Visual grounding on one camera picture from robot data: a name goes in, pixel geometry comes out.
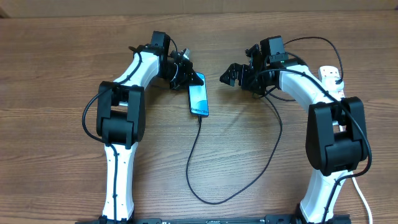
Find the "blue smartphone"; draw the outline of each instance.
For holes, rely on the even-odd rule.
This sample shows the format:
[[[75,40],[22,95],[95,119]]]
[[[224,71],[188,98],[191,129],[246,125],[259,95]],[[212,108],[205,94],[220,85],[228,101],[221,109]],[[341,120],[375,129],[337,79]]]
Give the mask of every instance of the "blue smartphone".
[[[188,88],[189,107],[191,114],[203,117],[209,116],[209,107],[207,104],[207,92],[205,75],[198,73],[199,78],[203,80],[203,85],[190,85]]]

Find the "white cable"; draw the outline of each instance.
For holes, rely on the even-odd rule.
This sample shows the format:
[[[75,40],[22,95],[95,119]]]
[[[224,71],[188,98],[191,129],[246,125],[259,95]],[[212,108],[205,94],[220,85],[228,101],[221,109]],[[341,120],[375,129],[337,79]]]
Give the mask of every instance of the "white cable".
[[[362,202],[363,202],[363,204],[365,205],[366,211],[368,212],[369,224],[373,224],[373,217],[372,217],[371,208],[369,207],[369,205],[368,205],[368,203],[367,203],[367,201],[366,201],[366,199],[365,199],[365,196],[362,194],[361,189],[359,189],[359,186],[358,186],[358,183],[356,182],[355,177],[353,177],[353,178],[351,178],[351,179],[353,180],[355,189],[356,189],[356,191],[358,192],[359,196],[361,197]]]

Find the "phone screen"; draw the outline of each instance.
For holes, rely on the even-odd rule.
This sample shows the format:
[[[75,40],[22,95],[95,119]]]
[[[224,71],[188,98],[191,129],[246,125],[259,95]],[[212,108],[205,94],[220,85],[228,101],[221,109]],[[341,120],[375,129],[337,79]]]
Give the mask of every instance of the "phone screen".
[[[209,107],[207,104],[205,75],[198,73],[199,78],[203,80],[203,85],[191,85],[188,88],[189,107],[191,114],[200,116],[209,116]]]

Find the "white power adapter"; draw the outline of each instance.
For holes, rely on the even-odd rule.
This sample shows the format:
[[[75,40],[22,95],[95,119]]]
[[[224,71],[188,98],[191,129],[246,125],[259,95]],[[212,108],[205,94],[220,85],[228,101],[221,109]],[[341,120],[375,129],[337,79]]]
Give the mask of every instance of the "white power adapter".
[[[336,83],[338,80],[340,80],[340,73],[336,67],[329,65],[322,66],[318,70],[318,76],[328,91],[335,92],[341,97],[345,97],[343,92],[344,81],[342,81],[340,84]]]

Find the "wooden tabletop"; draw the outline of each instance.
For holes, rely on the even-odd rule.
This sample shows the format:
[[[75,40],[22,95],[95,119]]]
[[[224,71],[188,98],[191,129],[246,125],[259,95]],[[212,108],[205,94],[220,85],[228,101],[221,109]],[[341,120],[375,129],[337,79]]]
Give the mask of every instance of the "wooden tabletop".
[[[206,75],[210,116],[203,119],[190,181],[212,202],[260,173],[279,133],[270,104],[220,83],[220,75],[231,63],[247,63],[244,49],[266,37],[330,39],[343,60],[346,96],[360,97],[365,107],[374,160],[358,184],[376,223],[397,222],[398,13],[373,11],[1,19],[0,223],[61,224],[101,215],[106,158],[103,145],[83,132],[81,113],[100,82],[114,80],[131,63],[127,47],[149,43],[153,30],[168,33],[179,49],[189,48],[194,69]],[[294,42],[287,50],[304,58],[314,75],[322,65],[338,66],[333,49],[320,40]],[[295,102],[271,100],[284,130],[269,168],[246,191],[213,206],[199,202],[185,180],[198,131],[187,92],[148,88],[146,131],[134,161],[136,217],[292,213],[312,172],[305,154],[307,115]],[[92,132],[95,111],[96,104],[87,117]],[[335,213],[367,223],[350,180]]]

